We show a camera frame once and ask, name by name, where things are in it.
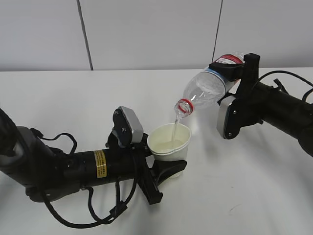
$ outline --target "clear plastic bottle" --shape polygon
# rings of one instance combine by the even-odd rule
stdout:
[[[225,54],[215,62],[222,64],[244,63],[244,55],[239,52]],[[185,88],[182,99],[175,105],[178,117],[186,117],[195,109],[209,107],[219,101],[234,86],[218,72],[206,67],[198,73]]]

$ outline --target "white cup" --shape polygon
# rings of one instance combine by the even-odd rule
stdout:
[[[177,160],[186,160],[188,144],[191,138],[191,130],[182,124],[178,124],[176,128],[175,140],[181,142],[180,145],[168,145],[165,149],[160,148],[160,144],[170,143],[172,140],[174,123],[169,123],[155,129],[148,136],[148,147],[153,153],[153,156],[156,160],[160,161],[177,161]],[[171,178],[178,177],[181,175],[181,172],[178,172],[171,176]]]

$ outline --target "white table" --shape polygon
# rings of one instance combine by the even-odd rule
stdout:
[[[263,74],[273,69],[261,69]],[[287,69],[311,79],[313,68]],[[17,125],[35,127],[47,138],[66,131],[77,151],[104,148],[119,106],[136,112],[146,133],[173,122],[173,106],[199,70],[1,72],[0,106]],[[302,97],[309,87],[288,75],[286,89]],[[216,130],[218,105],[183,123],[193,132],[184,174],[160,185],[163,199],[149,206],[137,188],[129,209],[113,224],[75,230],[59,224],[24,188],[0,175],[1,235],[311,235],[313,159],[298,142],[269,126],[243,128],[223,140]],[[69,151],[66,137],[50,146]],[[132,181],[122,185],[125,197]],[[100,217],[114,206],[114,184],[95,188]],[[92,222],[86,191],[53,203],[67,220]]]

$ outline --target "robotic arm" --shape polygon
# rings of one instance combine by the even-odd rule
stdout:
[[[296,138],[300,146],[313,156],[313,105],[306,102],[309,90],[303,99],[288,94],[278,79],[278,87],[270,87],[260,81],[273,73],[286,73],[313,84],[288,71],[272,71],[259,78],[260,56],[247,54],[244,64],[225,65],[212,63],[210,68],[231,81],[241,79],[235,94],[228,93],[220,103],[217,129],[224,139],[235,138],[241,127],[262,124],[263,121]]]
[[[313,105],[306,102],[309,90],[299,100],[287,93],[278,79],[278,87],[260,83],[272,73],[287,73],[313,84],[287,71],[272,71],[258,77],[260,56],[247,54],[244,64],[212,63],[210,68],[230,81],[241,79],[235,94],[227,93],[219,101],[217,128],[224,139],[235,138],[240,128],[263,121],[296,138],[301,147],[313,156]],[[114,127],[108,137],[106,149],[75,153],[76,140],[68,133],[46,139],[33,128],[16,127],[0,109],[0,171],[23,185],[32,201],[44,202],[52,215],[72,228],[91,228],[112,223],[123,211],[138,184],[149,204],[159,203],[162,193],[157,186],[170,176],[182,171],[186,161],[154,161],[149,168],[145,158],[151,155],[147,146],[148,135],[133,112],[120,106],[113,114]],[[66,135],[73,141],[69,154],[45,145],[41,140],[55,140]],[[133,188],[125,201],[120,198],[119,182],[134,179]],[[116,205],[109,216],[100,219],[93,211],[92,186],[115,182]],[[78,192],[89,191],[88,208],[96,222],[73,224],[61,218],[51,201]]]
[[[148,135],[133,110],[120,106],[113,114],[114,127],[106,149],[75,153],[76,140],[68,133],[46,139],[36,129],[16,127],[0,110],[0,170],[23,185],[32,201],[44,202],[52,215],[72,228],[91,228],[112,223],[124,210],[139,185],[149,204],[159,203],[163,194],[157,186],[170,176],[185,169],[186,161],[154,161],[149,168],[145,158],[151,155],[147,146]],[[69,154],[45,145],[42,140],[55,140],[66,135],[73,141]],[[125,201],[120,199],[119,182],[134,179],[133,188]],[[100,219],[93,211],[92,186],[115,182],[116,206],[110,215]],[[62,219],[51,201],[89,190],[88,207],[96,222],[73,224]]]

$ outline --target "cup rim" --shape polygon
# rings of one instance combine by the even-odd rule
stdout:
[[[173,124],[175,124],[175,123],[168,123],[168,124],[165,124],[165,125],[161,125],[161,126],[157,127],[156,129],[154,129],[151,133],[153,133],[155,130],[157,130],[157,129],[160,128],[160,127],[168,126],[168,125],[173,125]],[[167,156],[167,155],[170,155],[170,154],[172,154],[172,153],[178,152],[178,151],[182,150],[184,147],[186,147],[186,146],[189,144],[190,139],[191,139],[191,129],[190,129],[188,126],[185,126],[185,125],[183,125],[183,124],[181,124],[181,123],[179,123],[179,125],[181,125],[181,126],[187,128],[187,130],[189,131],[188,140],[187,140],[184,144],[180,145],[179,147],[173,148],[171,151],[166,152],[166,153],[164,153],[164,152],[161,152],[161,153],[160,153],[160,152],[155,152],[155,151],[153,151],[153,150],[149,147],[149,138],[150,138],[150,136],[151,136],[151,135],[149,135],[149,136],[148,136],[148,139],[147,139],[147,145],[148,145],[149,150],[150,150],[153,154],[156,154],[156,155],[159,155],[159,156]]]

